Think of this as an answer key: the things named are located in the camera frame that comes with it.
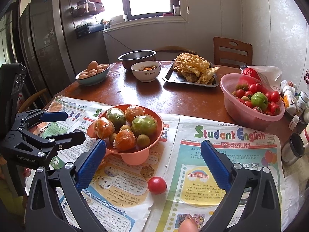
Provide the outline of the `small brown longan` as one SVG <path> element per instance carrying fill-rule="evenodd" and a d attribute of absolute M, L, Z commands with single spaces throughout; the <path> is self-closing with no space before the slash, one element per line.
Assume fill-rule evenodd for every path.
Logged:
<path fill-rule="evenodd" d="M 144 149 L 149 145 L 150 145 L 150 138 L 147 135 L 141 134 L 137 137 L 137 146 L 140 149 Z"/>

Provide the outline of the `white ceramic bowl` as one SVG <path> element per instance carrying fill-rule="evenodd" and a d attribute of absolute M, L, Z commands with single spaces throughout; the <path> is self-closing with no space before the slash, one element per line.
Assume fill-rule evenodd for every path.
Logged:
<path fill-rule="evenodd" d="M 159 61 L 144 61 L 133 64 L 131 71 L 134 77 L 141 82 L 154 81 L 161 71 L 161 63 Z"/>

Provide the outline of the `green citrus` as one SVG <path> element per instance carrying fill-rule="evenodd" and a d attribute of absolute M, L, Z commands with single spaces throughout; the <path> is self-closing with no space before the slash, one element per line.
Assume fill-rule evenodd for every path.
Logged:
<path fill-rule="evenodd" d="M 111 108 L 106 112 L 106 118 L 111 121 L 116 130 L 126 124 L 126 117 L 123 110 L 119 108 Z"/>

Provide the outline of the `steel mixing bowl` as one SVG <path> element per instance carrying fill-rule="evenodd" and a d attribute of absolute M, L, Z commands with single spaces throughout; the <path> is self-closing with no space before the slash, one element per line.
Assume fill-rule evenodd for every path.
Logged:
<path fill-rule="evenodd" d="M 156 61 L 156 54 L 157 52 L 154 50 L 137 50 L 120 55 L 118 60 L 126 70 L 131 71 L 133 64 L 145 61 Z"/>

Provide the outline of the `left newspaper sheet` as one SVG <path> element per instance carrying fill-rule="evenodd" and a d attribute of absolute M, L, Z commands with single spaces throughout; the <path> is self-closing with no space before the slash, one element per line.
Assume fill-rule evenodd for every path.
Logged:
<path fill-rule="evenodd" d="M 42 123 L 32 131 L 43 138 L 75 130 L 86 132 L 109 105 L 59 96 L 49 112 L 65 111 L 63 122 Z M 165 175 L 179 124 L 179 116 L 161 114 L 163 134 L 141 165 L 128 165 L 120 155 L 106 153 L 90 186 L 82 191 L 86 202 L 107 231 L 146 231 L 150 212 L 159 197 L 148 190 L 148 180 Z"/>

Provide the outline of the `dark metal tray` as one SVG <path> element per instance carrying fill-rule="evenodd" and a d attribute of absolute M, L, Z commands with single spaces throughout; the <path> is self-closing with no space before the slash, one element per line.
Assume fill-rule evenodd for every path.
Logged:
<path fill-rule="evenodd" d="M 177 72 L 177 70 L 174 69 L 174 60 L 172 60 L 172 62 L 170 63 L 170 68 L 163 76 L 163 80 L 168 83 L 197 85 L 203 87 L 219 86 L 219 79 L 217 77 L 217 74 L 214 74 L 207 84 L 197 83 L 199 78 L 194 73 L 186 73 L 186 76 L 183 76 L 181 72 Z"/>

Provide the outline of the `large orange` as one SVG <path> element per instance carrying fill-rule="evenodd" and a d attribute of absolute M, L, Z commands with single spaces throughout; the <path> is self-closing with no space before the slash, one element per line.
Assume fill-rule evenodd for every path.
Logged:
<path fill-rule="evenodd" d="M 130 150 L 136 146 L 136 138 L 134 133 L 130 129 L 124 129 L 119 131 L 113 142 L 114 149 L 121 152 Z"/>

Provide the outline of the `red tomato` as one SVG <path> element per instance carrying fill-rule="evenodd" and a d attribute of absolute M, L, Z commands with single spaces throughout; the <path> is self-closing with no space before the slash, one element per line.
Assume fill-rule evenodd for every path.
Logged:
<path fill-rule="evenodd" d="M 148 181 L 148 190 L 150 193 L 158 195 L 166 191 L 167 184 L 166 181 L 161 177 L 152 177 Z"/>

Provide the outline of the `dark refrigerator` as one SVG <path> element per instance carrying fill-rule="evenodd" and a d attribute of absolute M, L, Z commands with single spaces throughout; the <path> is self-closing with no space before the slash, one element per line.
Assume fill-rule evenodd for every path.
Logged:
<path fill-rule="evenodd" d="M 61 20 L 60 0 L 20 0 L 21 49 L 37 91 L 51 97 L 75 79 Z"/>

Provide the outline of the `peeled orange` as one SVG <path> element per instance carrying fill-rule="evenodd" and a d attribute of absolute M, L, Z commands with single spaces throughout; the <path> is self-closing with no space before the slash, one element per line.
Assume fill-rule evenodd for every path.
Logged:
<path fill-rule="evenodd" d="M 141 106 L 131 105 L 125 110 L 127 122 L 132 122 L 135 117 L 145 114 L 145 110 Z"/>

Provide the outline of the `yellow-green citrus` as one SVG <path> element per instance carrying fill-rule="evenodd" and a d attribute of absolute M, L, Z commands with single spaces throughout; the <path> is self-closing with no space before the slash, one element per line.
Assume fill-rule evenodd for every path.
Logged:
<path fill-rule="evenodd" d="M 152 136 L 157 130 L 158 122 L 151 115 L 139 115 L 132 121 L 131 129 L 134 135 Z"/>

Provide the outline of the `wooden chair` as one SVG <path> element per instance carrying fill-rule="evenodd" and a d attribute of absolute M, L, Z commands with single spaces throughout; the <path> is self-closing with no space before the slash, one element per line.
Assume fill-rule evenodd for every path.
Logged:
<path fill-rule="evenodd" d="M 232 68 L 252 65 L 253 47 L 250 43 L 230 38 L 214 37 L 213 47 L 215 64 Z"/>

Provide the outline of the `white medicine bottle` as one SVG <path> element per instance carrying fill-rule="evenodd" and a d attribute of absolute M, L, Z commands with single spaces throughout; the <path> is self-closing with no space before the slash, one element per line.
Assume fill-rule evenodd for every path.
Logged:
<path fill-rule="evenodd" d="M 290 90 L 286 90 L 283 95 L 284 99 L 284 107 L 287 112 L 289 112 L 291 115 L 296 114 L 296 104 L 295 104 L 295 98 L 294 94 Z"/>

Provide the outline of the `steel cup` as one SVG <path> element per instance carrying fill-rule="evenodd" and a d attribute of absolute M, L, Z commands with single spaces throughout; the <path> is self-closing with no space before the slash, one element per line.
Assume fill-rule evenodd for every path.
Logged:
<path fill-rule="evenodd" d="M 282 147 L 281 158 L 286 166 L 296 163 L 304 155 L 304 143 L 297 133 L 292 133 Z"/>

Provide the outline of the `Student English newspaper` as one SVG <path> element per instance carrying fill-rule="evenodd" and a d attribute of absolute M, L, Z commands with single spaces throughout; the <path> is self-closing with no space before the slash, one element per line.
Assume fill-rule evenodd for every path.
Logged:
<path fill-rule="evenodd" d="M 176 116 L 165 180 L 145 231 L 280 231 L 284 186 L 276 135 Z"/>

